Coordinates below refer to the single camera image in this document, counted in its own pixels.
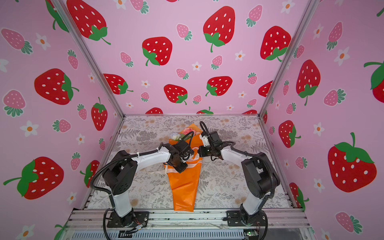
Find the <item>cream ribbon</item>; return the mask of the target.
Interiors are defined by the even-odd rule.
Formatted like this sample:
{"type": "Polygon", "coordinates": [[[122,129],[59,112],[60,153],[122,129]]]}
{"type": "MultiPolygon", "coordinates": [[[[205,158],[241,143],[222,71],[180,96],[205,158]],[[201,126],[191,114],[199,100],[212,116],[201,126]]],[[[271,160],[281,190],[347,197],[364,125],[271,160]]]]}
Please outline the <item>cream ribbon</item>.
{"type": "Polygon", "coordinates": [[[187,169],[192,169],[197,167],[199,164],[202,163],[202,158],[196,159],[195,157],[190,157],[187,161],[181,161],[179,164],[176,164],[176,166],[173,165],[166,165],[164,170],[158,170],[158,171],[149,171],[147,168],[144,168],[144,171],[147,174],[153,175],[153,174],[180,174],[184,172],[187,169]]]}

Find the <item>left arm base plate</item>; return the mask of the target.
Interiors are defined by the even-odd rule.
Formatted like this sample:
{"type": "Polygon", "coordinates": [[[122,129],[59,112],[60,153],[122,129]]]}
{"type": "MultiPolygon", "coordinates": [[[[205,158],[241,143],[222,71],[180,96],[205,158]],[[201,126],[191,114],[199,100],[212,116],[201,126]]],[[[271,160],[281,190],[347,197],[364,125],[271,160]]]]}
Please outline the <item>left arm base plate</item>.
{"type": "Polygon", "coordinates": [[[145,228],[148,224],[150,212],[131,211],[124,217],[120,217],[115,211],[109,216],[108,228],[145,228]]]}

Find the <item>orange wrapping paper sheet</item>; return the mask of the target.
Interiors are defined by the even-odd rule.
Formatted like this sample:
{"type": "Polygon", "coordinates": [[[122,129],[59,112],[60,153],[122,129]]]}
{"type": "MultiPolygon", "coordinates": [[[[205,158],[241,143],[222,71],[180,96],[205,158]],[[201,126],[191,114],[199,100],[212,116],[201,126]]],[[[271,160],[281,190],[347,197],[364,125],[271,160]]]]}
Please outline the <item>orange wrapping paper sheet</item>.
{"type": "MultiPolygon", "coordinates": [[[[198,149],[203,145],[200,139],[202,130],[194,124],[187,128],[192,128],[196,131],[193,139],[187,140],[188,143],[192,143],[193,153],[190,157],[201,158],[198,154],[198,149]]],[[[173,194],[174,211],[194,211],[202,164],[203,162],[197,167],[187,169],[180,174],[167,174],[173,194]]]]}

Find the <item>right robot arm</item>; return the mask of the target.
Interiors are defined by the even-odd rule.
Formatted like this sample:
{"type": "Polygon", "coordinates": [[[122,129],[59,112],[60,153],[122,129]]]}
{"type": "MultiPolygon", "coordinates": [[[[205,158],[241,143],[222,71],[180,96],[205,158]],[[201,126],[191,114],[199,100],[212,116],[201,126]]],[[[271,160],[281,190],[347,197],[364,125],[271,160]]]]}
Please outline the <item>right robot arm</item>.
{"type": "Polygon", "coordinates": [[[246,226],[253,225],[281,182],[271,161],[265,153],[248,153],[235,148],[235,142],[222,141],[216,131],[204,131],[200,139],[203,142],[198,150],[201,157],[229,161],[243,169],[249,194],[240,206],[240,218],[246,226]]]}

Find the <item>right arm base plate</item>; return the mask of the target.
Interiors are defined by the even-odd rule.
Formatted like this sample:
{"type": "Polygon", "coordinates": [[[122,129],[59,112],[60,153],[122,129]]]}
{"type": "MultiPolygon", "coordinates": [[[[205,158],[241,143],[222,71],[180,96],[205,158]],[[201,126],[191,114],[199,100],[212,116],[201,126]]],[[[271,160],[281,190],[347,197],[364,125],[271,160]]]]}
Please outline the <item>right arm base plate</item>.
{"type": "Polygon", "coordinates": [[[247,212],[240,210],[227,211],[223,221],[227,222],[230,227],[265,227],[268,224],[264,211],[253,215],[248,215],[247,212]]]}

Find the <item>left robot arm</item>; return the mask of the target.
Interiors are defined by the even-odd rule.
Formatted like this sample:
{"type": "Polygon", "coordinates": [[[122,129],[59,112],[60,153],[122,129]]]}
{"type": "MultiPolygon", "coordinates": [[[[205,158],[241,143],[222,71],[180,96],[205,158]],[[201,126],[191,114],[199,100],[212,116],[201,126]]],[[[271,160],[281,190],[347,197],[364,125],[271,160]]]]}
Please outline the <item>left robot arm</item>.
{"type": "Polygon", "coordinates": [[[187,160],[192,153],[191,144],[185,140],[174,145],[161,143],[155,150],[143,153],[129,154],[123,150],[94,174],[90,187],[107,193],[114,216],[119,224],[128,227],[139,223],[129,200],[129,188],[136,172],[161,163],[171,166],[180,174],[187,169],[187,160]]]}

